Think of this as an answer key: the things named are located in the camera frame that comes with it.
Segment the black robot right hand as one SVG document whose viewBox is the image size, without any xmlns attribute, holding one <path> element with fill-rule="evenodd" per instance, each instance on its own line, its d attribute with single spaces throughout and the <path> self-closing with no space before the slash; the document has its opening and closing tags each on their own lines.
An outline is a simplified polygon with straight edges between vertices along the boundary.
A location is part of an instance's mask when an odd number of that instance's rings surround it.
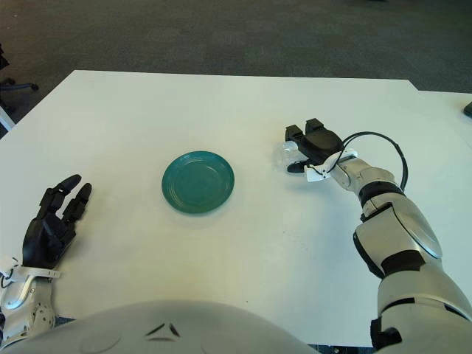
<svg viewBox="0 0 472 354">
<path fill-rule="evenodd" d="M 287 166 L 289 173 L 303 173 L 304 167 L 312 164 L 319 166 L 343 148 L 341 139 L 318 119 L 309 119 L 305 123 L 305 131 L 297 125 L 285 128 L 285 148 L 302 155 L 291 158 Z"/>
</svg>

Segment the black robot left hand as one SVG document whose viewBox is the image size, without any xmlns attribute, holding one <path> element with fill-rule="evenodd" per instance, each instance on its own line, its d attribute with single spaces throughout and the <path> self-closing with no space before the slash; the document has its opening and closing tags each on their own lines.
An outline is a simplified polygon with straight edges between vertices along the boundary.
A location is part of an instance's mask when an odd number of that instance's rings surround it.
<svg viewBox="0 0 472 354">
<path fill-rule="evenodd" d="M 24 236 L 22 266 L 54 269 L 58 265 L 76 236 L 76 223 L 86 210 L 92 185 L 86 183 L 80 188 L 61 217 L 58 217 L 57 211 L 81 179 L 80 175 L 75 174 L 46 189 L 38 214 L 30 221 Z"/>
</svg>

